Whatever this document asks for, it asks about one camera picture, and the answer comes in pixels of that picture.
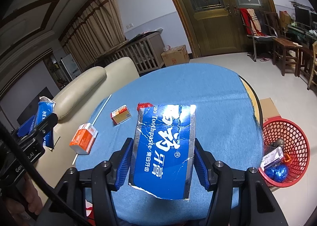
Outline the cardboard box beside table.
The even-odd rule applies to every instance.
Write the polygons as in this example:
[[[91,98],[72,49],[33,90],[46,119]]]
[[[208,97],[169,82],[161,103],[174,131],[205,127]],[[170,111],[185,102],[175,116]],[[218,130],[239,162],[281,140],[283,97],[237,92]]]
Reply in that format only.
[[[263,122],[282,118],[271,98],[260,100]]]

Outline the white board by curtain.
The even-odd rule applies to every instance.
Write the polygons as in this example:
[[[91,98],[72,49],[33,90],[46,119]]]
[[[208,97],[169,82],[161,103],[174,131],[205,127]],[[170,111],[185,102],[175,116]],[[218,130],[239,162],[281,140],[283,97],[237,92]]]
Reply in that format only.
[[[75,62],[72,54],[68,54],[64,58],[61,59],[61,64],[66,70],[66,73],[70,77],[71,80],[76,79],[81,75],[81,70],[79,69],[77,63]]]

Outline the blue wrapper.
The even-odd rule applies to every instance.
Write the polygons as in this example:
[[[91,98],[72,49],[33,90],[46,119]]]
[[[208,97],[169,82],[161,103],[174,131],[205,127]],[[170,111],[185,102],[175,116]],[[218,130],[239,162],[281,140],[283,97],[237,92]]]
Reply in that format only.
[[[273,181],[277,183],[282,183],[285,181],[286,177],[288,176],[288,167],[284,164],[269,167],[264,170],[264,173]]]

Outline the brown paper bag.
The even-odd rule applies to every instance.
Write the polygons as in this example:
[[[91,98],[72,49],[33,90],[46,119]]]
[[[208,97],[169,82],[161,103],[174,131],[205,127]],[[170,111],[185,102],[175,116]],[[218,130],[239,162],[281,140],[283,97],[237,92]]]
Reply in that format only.
[[[292,19],[287,11],[279,11],[279,19],[282,28],[287,29],[288,25],[291,24]]]

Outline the grey crumpled ball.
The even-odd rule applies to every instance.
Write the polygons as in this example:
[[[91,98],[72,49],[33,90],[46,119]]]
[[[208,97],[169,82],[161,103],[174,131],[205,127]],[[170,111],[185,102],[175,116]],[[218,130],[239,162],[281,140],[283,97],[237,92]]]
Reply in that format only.
[[[273,148],[278,148],[278,147],[280,147],[282,150],[284,150],[284,148],[285,148],[285,142],[284,142],[283,139],[279,138],[279,139],[275,140],[274,142],[272,142],[272,143],[270,144],[270,146],[273,147]]]

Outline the glass desk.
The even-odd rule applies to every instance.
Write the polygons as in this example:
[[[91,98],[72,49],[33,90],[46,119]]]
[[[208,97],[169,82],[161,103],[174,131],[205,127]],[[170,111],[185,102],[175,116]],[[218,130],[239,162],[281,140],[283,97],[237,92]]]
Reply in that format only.
[[[311,33],[309,30],[305,30],[303,28],[300,28],[298,26],[293,26],[291,24],[287,25],[287,31],[288,33],[292,33],[297,35],[301,40],[305,40],[307,42],[314,43],[316,41],[316,34]]]

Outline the orange wrapper in basket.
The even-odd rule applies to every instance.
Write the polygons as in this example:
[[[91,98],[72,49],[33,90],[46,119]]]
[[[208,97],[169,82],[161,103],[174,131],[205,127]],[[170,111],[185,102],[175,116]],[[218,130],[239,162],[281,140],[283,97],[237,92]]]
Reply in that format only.
[[[284,153],[283,163],[289,166],[292,162],[292,157],[288,153]]]

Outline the cream leather sofa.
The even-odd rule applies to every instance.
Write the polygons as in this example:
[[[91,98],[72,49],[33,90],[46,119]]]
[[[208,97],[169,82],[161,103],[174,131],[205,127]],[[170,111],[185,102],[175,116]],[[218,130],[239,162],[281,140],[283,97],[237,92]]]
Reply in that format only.
[[[106,67],[88,69],[53,98],[58,117],[53,129],[54,148],[45,148],[45,154],[35,164],[49,186],[55,187],[72,165],[76,153],[69,143],[78,127],[88,122],[103,99],[137,78],[139,74],[133,61],[123,57]]]

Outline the orange white box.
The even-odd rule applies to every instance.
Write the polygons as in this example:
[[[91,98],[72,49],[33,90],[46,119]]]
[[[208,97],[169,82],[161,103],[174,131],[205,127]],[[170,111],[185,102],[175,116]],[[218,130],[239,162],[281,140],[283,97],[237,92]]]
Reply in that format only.
[[[98,135],[98,130],[91,124],[79,126],[69,146],[79,155],[88,155]]]

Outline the beige curtain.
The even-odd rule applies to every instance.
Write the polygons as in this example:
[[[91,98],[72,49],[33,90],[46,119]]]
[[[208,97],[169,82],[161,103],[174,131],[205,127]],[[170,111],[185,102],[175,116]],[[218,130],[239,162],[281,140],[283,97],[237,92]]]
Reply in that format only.
[[[117,0],[88,0],[59,37],[84,71],[105,52],[126,41]]]

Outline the blue toothpaste box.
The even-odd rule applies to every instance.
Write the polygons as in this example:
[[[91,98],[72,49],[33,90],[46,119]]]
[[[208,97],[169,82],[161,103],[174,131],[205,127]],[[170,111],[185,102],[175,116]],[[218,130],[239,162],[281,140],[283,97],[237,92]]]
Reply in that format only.
[[[128,184],[158,199],[189,199],[195,136],[195,105],[141,109]]]

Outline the red plastic bag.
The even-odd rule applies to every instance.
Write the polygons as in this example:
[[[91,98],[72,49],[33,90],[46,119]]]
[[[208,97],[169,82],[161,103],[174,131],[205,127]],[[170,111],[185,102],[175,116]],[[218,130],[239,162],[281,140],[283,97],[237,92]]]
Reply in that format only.
[[[141,109],[148,108],[148,107],[153,107],[153,105],[151,103],[149,103],[149,102],[138,103],[137,104],[137,111],[139,112]]]

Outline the metal chair with red cloth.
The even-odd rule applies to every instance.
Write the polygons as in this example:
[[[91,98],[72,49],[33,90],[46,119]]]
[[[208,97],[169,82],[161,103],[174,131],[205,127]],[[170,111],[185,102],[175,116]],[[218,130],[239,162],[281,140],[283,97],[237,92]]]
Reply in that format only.
[[[264,26],[268,27],[269,29],[273,30],[273,34],[267,34],[265,32],[262,32],[261,23],[256,16],[256,12],[250,8],[239,8],[240,15],[242,19],[243,26],[245,28],[247,37],[252,41],[253,44],[253,53],[248,53],[248,56],[254,61],[257,61],[257,49],[256,44],[257,43],[266,43],[266,42],[272,42],[273,39],[278,37],[278,34],[276,30],[267,25],[263,24]]]

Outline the small red yellow box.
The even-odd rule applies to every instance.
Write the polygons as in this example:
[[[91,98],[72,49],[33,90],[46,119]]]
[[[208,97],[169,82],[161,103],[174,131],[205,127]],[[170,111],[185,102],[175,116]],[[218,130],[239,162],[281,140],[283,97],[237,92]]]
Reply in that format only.
[[[122,105],[110,113],[110,118],[115,125],[118,125],[131,118],[131,113],[126,105]]]

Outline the blue white carton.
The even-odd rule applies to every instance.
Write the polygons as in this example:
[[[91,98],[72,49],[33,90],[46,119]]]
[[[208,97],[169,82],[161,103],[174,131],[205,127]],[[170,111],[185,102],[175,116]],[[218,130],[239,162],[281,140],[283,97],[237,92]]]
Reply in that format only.
[[[45,120],[50,114],[54,113],[55,102],[48,97],[40,96],[38,102],[38,110],[36,113],[35,125]],[[46,133],[43,140],[43,145],[50,148],[54,148],[53,131]]]

